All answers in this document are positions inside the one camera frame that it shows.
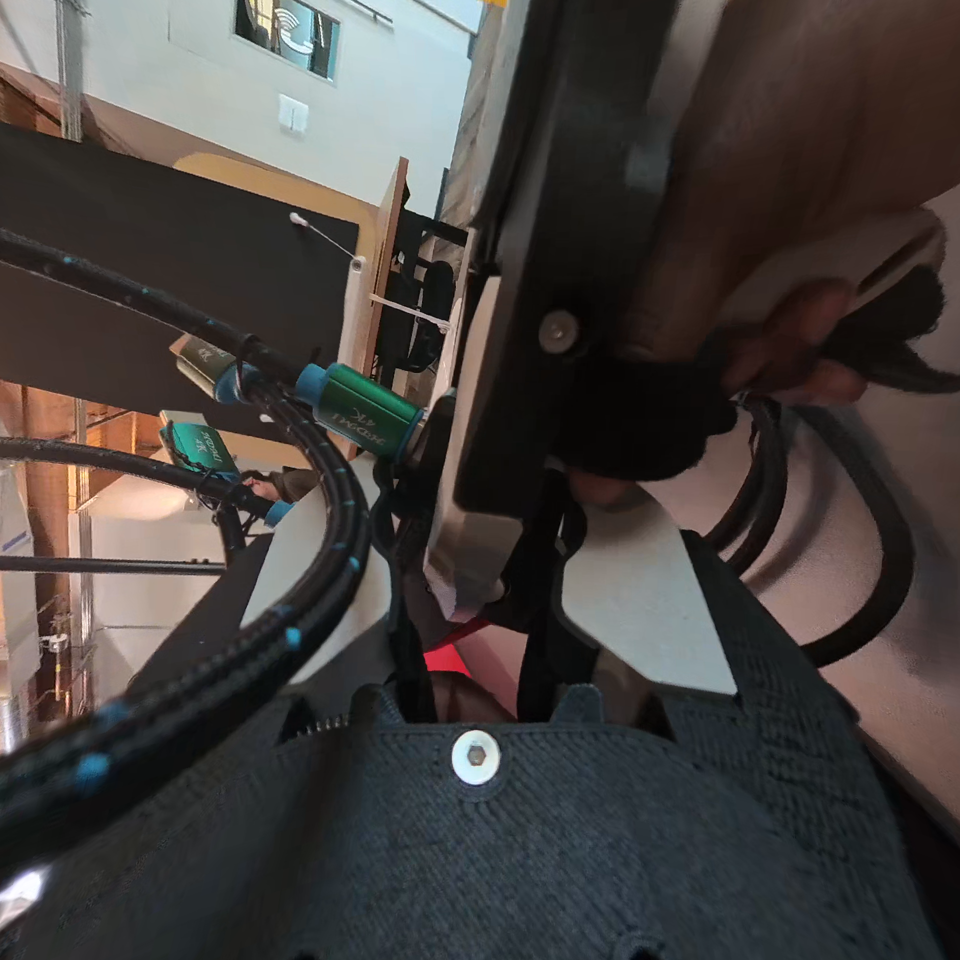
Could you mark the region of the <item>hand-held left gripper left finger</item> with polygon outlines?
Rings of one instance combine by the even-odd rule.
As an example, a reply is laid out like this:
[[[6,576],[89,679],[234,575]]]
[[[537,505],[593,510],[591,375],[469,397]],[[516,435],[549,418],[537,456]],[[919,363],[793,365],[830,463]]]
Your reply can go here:
[[[327,532],[323,495],[312,490],[278,523],[240,621],[246,627],[278,602],[312,562]],[[290,680],[291,685],[381,685],[394,666],[388,641],[392,601],[387,560],[371,548],[362,582],[330,638]]]

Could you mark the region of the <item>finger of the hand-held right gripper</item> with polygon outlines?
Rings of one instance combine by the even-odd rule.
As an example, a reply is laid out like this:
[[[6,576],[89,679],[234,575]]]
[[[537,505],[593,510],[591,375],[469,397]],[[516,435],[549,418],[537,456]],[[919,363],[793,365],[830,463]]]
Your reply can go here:
[[[465,510],[455,492],[466,466],[469,428],[479,413],[479,378],[500,279],[486,281],[469,330],[451,433],[426,545],[426,583],[444,619],[466,623],[502,596],[501,575],[522,535],[519,519]]]

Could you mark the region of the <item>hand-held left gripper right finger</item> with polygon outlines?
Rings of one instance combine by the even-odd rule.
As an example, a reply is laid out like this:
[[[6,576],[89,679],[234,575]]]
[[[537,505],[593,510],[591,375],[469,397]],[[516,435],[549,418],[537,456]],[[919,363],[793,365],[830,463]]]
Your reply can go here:
[[[582,505],[581,544],[558,575],[559,621],[658,690],[737,694],[681,530],[644,490]]]

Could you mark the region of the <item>black HDMI switch box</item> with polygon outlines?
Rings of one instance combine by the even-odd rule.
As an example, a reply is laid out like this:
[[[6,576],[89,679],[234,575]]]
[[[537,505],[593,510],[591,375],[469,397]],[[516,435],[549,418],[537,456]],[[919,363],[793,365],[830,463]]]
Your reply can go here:
[[[409,462],[414,485],[434,489],[440,482],[450,447],[457,390],[445,391],[426,414]]]

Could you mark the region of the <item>person's left hand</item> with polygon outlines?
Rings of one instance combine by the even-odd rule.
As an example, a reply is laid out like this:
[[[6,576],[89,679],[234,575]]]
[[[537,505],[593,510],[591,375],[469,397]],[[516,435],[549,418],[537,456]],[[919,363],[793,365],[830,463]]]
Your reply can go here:
[[[492,693],[465,674],[437,671],[429,679],[440,724],[480,728],[517,722]]]

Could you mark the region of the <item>person's right hand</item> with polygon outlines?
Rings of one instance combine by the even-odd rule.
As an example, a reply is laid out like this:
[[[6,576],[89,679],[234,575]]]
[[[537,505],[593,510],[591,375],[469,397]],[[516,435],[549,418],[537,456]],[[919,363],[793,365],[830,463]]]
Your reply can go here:
[[[958,2],[727,2],[617,358],[694,363],[764,262],[958,186],[958,49]]]

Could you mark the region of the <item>black panel with wooden rim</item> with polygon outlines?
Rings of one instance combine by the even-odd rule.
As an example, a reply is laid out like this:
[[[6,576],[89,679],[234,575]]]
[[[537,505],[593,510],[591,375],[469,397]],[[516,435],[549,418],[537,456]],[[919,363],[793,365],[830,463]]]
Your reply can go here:
[[[349,258],[290,203],[7,124],[2,228],[167,292],[300,365],[337,357]],[[202,414],[281,441],[250,405],[176,368],[172,328],[24,270],[1,270],[2,380],[143,414]]]

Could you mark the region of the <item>wall poster with phone icon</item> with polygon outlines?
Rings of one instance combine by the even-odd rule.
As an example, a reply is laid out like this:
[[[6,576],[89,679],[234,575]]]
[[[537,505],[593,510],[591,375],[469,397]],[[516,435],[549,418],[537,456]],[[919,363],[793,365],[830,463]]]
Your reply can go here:
[[[234,34],[285,62],[332,81],[341,22],[298,1],[235,1]]]

